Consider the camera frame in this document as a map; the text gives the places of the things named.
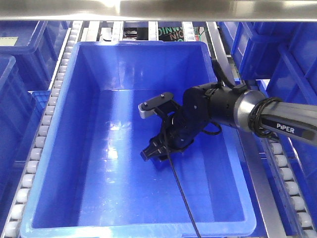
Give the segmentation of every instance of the metal shelf frame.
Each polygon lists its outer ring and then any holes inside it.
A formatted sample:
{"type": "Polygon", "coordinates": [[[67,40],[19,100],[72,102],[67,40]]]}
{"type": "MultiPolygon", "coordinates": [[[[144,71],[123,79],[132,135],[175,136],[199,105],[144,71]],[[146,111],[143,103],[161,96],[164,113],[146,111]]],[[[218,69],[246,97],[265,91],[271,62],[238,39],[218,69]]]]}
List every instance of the metal shelf frame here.
{"type": "Polygon", "coordinates": [[[0,0],[0,20],[317,21],[317,0],[0,0]]]}
{"type": "MultiPolygon", "coordinates": [[[[84,27],[88,29],[85,38],[81,41],[97,41],[102,27],[113,28],[112,41],[122,40],[124,27],[148,27],[149,36],[157,40],[157,27],[162,26],[183,26],[184,35],[188,40],[194,40],[190,38],[194,34],[193,26],[203,26],[210,50],[214,51],[231,82],[234,82],[232,67],[228,62],[214,20],[317,21],[315,0],[109,0],[108,2],[107,5],[101,0],[46,0],[43,3],[38,0],[11,2],[0,0],[0,20],[85,20],[87,22],[82,23],[79,32],[82,32],[84,27]],[[181,22],[186,19],[195,22],[181,22]]],[[[241,148],[239,153],[245,159],[250,172],[266,237],[286,238],[253,136],[250,133],[238,132],[236,137],[239,137],[237,142],[237,146],[241,148]]]]}

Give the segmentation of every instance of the black robotic arm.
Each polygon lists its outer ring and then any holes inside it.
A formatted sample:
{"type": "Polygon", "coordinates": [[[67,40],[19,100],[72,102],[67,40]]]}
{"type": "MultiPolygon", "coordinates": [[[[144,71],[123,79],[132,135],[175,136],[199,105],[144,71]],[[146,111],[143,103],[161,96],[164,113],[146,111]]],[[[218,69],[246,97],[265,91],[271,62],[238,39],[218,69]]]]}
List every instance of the black robotic arm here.
{"type": "Polygon", "coordinates": [[[153,114],[162,118],[160,133],[141,152],[145,161],[151,157],[165,160],[168,153],[184,151],[198,133],[212,134],[204,131],[210,122],[220,129],[214,134],[221,131],[222,124],[253,131],[259,137],[276,132],[317,145],[317,106],[266,98],[242,84],[228,88],[208,83],[189,88],[182,106],[173,100],[173,94],[163,93],[140,104],[139,112],[144,119],[153,114]]]}

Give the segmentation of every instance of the white roller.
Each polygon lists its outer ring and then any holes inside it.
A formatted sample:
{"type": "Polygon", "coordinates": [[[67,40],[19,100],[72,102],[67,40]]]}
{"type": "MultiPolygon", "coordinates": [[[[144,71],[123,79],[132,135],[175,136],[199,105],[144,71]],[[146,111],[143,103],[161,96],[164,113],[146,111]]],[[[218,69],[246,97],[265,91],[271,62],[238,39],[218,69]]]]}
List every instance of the white roller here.
{"type": "Polygon", "coordinates": [[[299,193],[299,188],[297,183],[293,181],[285,182],[285,187],[288,190],[289,195],[297,195],[299,193]]]}
{"type": "Polygon", "coordinates": [[[283,153],[282,145],[280,143],[272,143],[271,149],[274,155],[280,155],[283,153]]]}
{"type": "Polygon", "coordinates": [[[50,97],[49,105],[50,106],[56,106],[56,103],[57,103],[57,97],[50,97]]]}
{"type": "Polygon", "coordinates": [[[8,222],[4,228],[4,235],[6,237],[16,237],[18,235],[19,222],[11,221],[8,222]]]}
{"type": "Polygon", "coordinates": [[[35,174],[38,169],[38,160],[30,160],[26,166],[26,171],[30,174],[35,174]]]}
{"type": "Polygon", "coordinates": [[[77,29],[72,29],[71,31],[70,31],[70,35],[71,36],[76,36],[78,34],[78,30],[77,29]]]}
{"type": "Polygon", "coordinates": [[[55,106],[47,106],[45,109],[45,114],[46,115],[53,115],[55,110],[55,106]]]}
{"type": "Polygon", "coordinates": [[[58,73],[58,74],[56,75],[56,79],[57,79],[57,80],[63,81],[63,80],[64,80],[64,77],[65,77],[65,73],[58,73]]]}
{"type": "Polygon", "coordinates": [[[71,53],[73,50],[73,47],[72,46],[66,46],[65,47],[65,53],[71,53]]]}
{"type": "Polygon", "coordinates": [[[305,209],[305,202],[302,197],[300,196],[293,196],[291,197],[291,202],[296,211],[302,211],[305,209]]]}
{"type": "Polygon", "coordinates": [[[317,232],[314,230],[304,230],[304,233],[306,234],[307,238],[317,238],[317,232]]]}
{"type": "Polygon", "coordinates": [[[51,92],[51,95],[53,97],[58,97],[59,96],[59,92],[60,92],[60,88],[53,88],[52,92],[51,92]]]}
{"type": "Polygon", "coordinates": [[[22,178],[22,187],[32,187],[34,174],[25,174],[22,178]]]}
{"type": "Polygon", "coordinates": [[[299,212],[297,213],[298,220],[302,227],[311,227],[312,226],[312,218],[307,212],[299,212]]]}
{"type": "Polygon", "coordinates": [[[69,60],[70,59],[70,56],[71,56],[71,53],[64,53],[63,54],[63,59],[67,59],[67,60],[69,60]]]}
{"type": "Polygon", "coordinates": [[[62,59],[61,65],[68,66],[69,59],[62,59]]]}
{"type": "Polygon", "coordinates": [[[63,84],[62,80],[56,80],[54,82],[54,88],[61,88],[62,84],[63,84]]]}
{"type": "Polygon", "coordinates": [[[76,35],[71,35],[68,37],[69,41],[75,41],[76,40],[76,35]]]}
{"type": "Polygon", "coordinates": [[[66,46],[74,46],[75,41],[67,41],[66,46]]]}
{"type": "Polygon", "coordinates": [[[24,204],[15,204],[11,210],[11,218],[16,220],[22,219],[24,207],[24,204]]]}
{"type": "Polygon", "coordinates": [[[280,168],[279,170],[284,180],[293,179],[293,172],[290,168],[280,168]]]}
{"type": "Polygon", "coordinates": [[[275,155],[275,159],[279,167],[287,166],[287,158],[285,155],[275,155]]]}
{"type": "Polygon", "coordinates": [[[67,69],[67,66],[63,66],[61,65],[59,68],[58,68],[58,72],[59,73],[66,73],[66,69],[67,69]]]}
{"type": "Polygon", "coordinates": [[[16,201],[19,203],[26,203],[29,195],[29,188],[21,188],[16,194],[16,201]]]}
{"type": "Polygon", "coordinates": [[[47,136],[49,131],[48,125],[41,125],[39,128],[39,135],[40,136],[47,136]]]}
{"type": "Polygon", "coordinates": [[[45,143],[45,136],[38,136],[35,138],[35,146],[38,148],[43,148],[45,143]]]}
{"type": "Polygon", "coordinates": [[[44,115],[42,118],[42,125],[50,125],[52,120],[52,115],[44,115]]]}
{"type": "Polygon", "coordinates": [[[42,150],[42,148],[33,148],[31,150],[31,160],[40,160],[42,150]]]}

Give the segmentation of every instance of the metal rail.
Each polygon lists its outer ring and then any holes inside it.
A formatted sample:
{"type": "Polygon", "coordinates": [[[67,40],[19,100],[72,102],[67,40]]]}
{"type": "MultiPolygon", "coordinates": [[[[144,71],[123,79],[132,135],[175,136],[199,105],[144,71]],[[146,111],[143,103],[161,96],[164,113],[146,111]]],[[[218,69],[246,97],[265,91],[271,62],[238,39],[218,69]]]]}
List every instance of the metal rail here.
{"type": "Polygon", "coordinates": [[[0,0],[0,20],[317,21],[316,0],[0,0]]]}

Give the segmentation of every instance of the blue storage bin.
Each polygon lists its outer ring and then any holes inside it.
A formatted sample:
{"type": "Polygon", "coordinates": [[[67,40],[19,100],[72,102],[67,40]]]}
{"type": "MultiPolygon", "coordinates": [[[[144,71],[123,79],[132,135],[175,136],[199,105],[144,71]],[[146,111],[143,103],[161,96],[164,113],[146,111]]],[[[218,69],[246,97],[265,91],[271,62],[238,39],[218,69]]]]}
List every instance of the blue storage bin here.
{"type": "Polygon", "coordinates": [[[0,21],[0,37],[18,37],[0,54],[15,56],[28,91],[48,89],[67,29],[61,21],[0,21]]]}
{"type": "MultiPolygon", "coordinates": [[[[159,132],[137,105],[215,81],[201,42],[76,44],[55,108],[20,235],[28,237],[192,237],[168,161],[140,152],[159,132]]],[[[248,235],[256,219],[234,146],[234,129],[201,133],[176,170],[200,233],[248,235]]]]}
{"type": "MultiPolygon", "coordinates": [[[[289,47],[279,46],[281,59],[267,86],[269,96],[289,103],[317,105],[317,24],[301,23],[289,47]]],[[[292,140],[305,179],[317,205],[317,147],[292,140]]]]}
{"type": "Polygon", "coordinates": [[[288,42],[296,22],[220,22],[242,79],[271,78],[279,60],[277,47],[288,42]]]}
{"type": "Polygon", "coordinates": [[[0,55],[0,232],[40,122],[38,107],[18,74],[15,58],[0,55]]]}

